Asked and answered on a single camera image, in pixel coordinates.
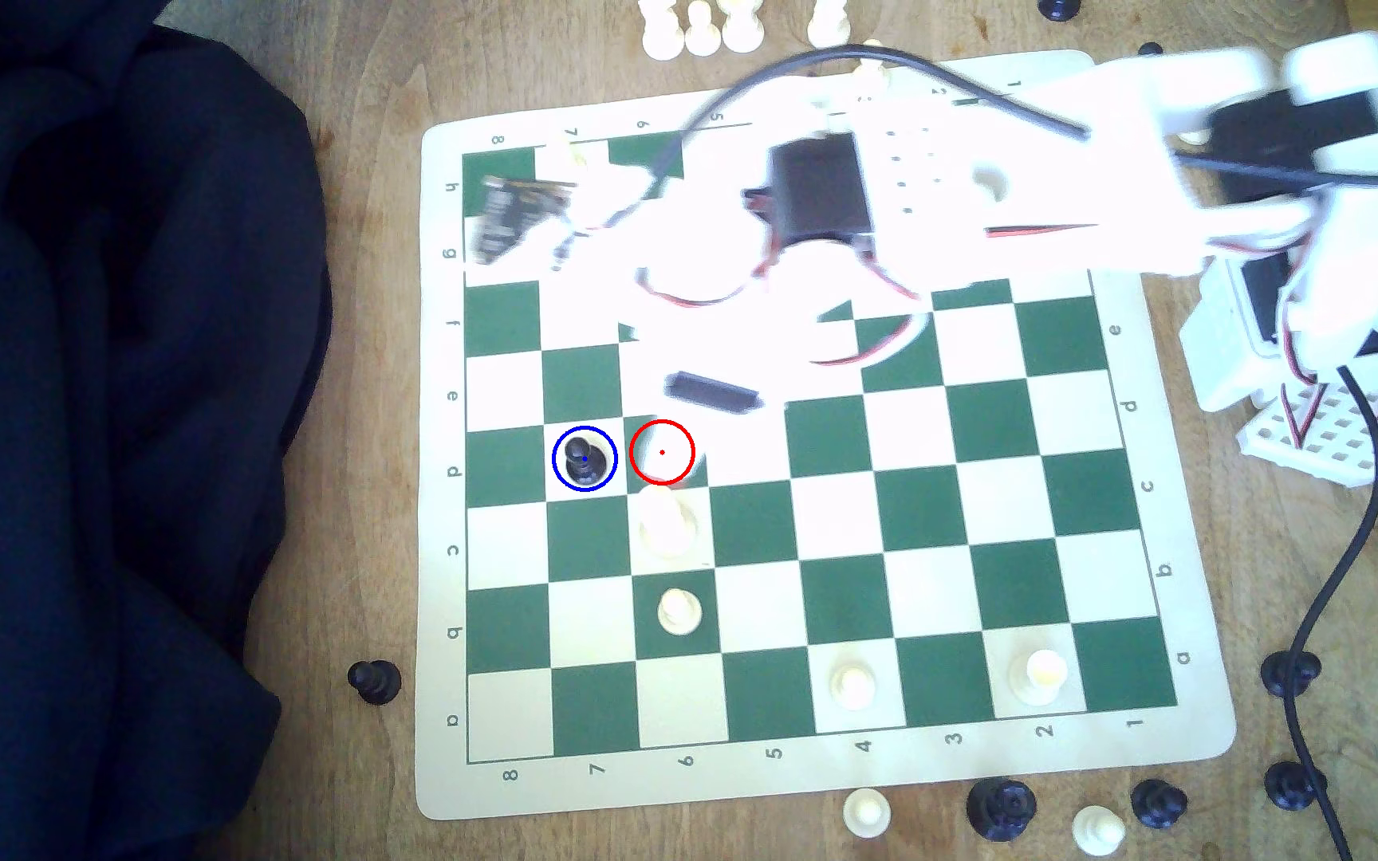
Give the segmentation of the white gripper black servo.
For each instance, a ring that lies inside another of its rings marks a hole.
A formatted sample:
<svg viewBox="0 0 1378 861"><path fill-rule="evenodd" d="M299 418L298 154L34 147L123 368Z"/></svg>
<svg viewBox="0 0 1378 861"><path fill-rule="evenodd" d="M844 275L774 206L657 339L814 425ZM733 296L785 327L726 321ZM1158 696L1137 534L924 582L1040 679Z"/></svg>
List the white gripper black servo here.
<svg viewBox="0 0 1378 861"><path fill-rule="evenodd" d="M927 333L932 310L876 260L854 141L768 152L707 136L721 176L621 167L588 180L586 309L616 313L633 489L784 475L785 406L864 393L864 375Z"/></svg>

